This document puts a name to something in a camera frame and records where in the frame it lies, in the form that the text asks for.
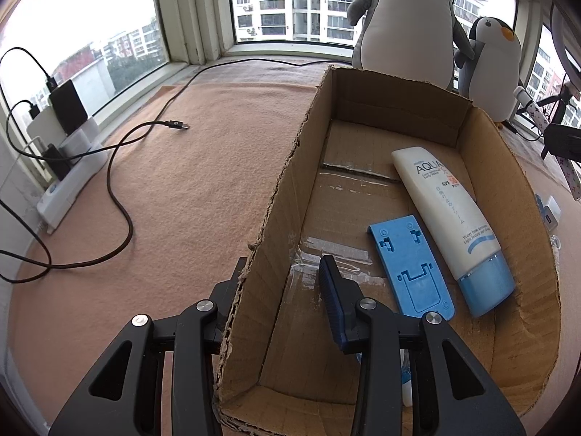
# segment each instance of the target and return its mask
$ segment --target cardboard box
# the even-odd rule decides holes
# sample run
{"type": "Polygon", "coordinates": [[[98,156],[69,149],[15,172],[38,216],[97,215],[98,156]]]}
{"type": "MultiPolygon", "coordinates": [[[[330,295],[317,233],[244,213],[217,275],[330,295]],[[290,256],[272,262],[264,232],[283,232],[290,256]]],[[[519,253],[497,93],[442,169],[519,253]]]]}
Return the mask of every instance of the cardboard box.
{"type": "MultiPolygon", "coordinates": [[[[223,342],[216,410],[254,434],[350,434],[359,364],[332,340],[316,281],[324,253],[363,293],[397,310],[367,227],[413,214],[391,160],[422,146],[474,197],[514,275],[512,297],[470,316],[433,239],[454,300],[451,325],[518,414],[557,359],[561,310],[548,235],[524,173],[490,118],[455,94],[375,72],[327,72],[278,178],[223,342]]],[[[410,433],[411,411],[404,413],[410,433]]]]}

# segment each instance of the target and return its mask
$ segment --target gray penguin plush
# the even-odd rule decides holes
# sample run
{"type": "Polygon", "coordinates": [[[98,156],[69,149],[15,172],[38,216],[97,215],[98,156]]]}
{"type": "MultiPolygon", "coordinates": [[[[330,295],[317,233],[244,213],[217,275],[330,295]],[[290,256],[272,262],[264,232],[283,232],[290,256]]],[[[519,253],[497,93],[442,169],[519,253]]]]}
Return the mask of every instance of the gray penguin plush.
{"type": "Polygon", "coordinates": [[[355,0],[347,10],[355,26],[367,11],[353,50],[353,66],[451,88],[454,49],[474,51],[453,11],[454,0],[355,0]]]}
{"type": "Polygon", "coordinates": [[[516,104],[513,92],[519,85],[521,43],[512,28],[497,18],[478,18],[468,37],[474,59],[460,51],[454,54],[460,69],[458,92],[501,123],[516,104]]]}

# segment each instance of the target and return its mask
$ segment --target blue tube cap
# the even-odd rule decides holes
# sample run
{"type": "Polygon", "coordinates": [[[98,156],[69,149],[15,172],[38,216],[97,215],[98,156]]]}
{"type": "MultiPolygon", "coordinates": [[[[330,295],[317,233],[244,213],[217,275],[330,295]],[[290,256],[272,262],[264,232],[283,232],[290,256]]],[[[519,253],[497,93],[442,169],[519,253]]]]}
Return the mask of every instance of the blue tube cap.
{"type": "Polygon", "coordinates": [[[470,313],[475,318],[501,304],[516,287],[512,273],[500,251],[460,278],[458,285],[470,313]]]}

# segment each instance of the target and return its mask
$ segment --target orange penguin beak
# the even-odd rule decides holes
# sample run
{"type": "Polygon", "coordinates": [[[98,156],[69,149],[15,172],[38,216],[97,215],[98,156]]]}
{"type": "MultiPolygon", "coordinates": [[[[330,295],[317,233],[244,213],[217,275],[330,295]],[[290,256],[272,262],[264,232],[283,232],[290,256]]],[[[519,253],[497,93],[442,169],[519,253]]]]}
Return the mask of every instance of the orange penguin beak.
{"type": "Polygon", "coordinates": [[[508,28],[501,28],[503,32],[503,36],[506,37],[510,42],[514,41],[514,33],[511,29],[508,28]]]}

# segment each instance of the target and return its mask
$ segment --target cardboard box flap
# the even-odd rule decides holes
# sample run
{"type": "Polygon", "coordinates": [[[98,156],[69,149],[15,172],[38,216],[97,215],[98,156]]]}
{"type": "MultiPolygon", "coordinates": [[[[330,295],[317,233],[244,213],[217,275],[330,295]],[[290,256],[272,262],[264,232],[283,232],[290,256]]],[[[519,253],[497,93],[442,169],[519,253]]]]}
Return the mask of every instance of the cardboard box flap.
{"type": "Polygon", "coordinates": [[[333,118],[455,147],[472,102],[434,85],[348,68],[333,70],[333,118]]]}
{"type": "Polygon", "coordinates": [[[331,97],[332,79],[327,75],[294,140],[242,272],[216,372],[222,401],[247,391],[259,378],[317,173],[331,97]],[[236,348],[246,351],[233,353],[236,348]]]}

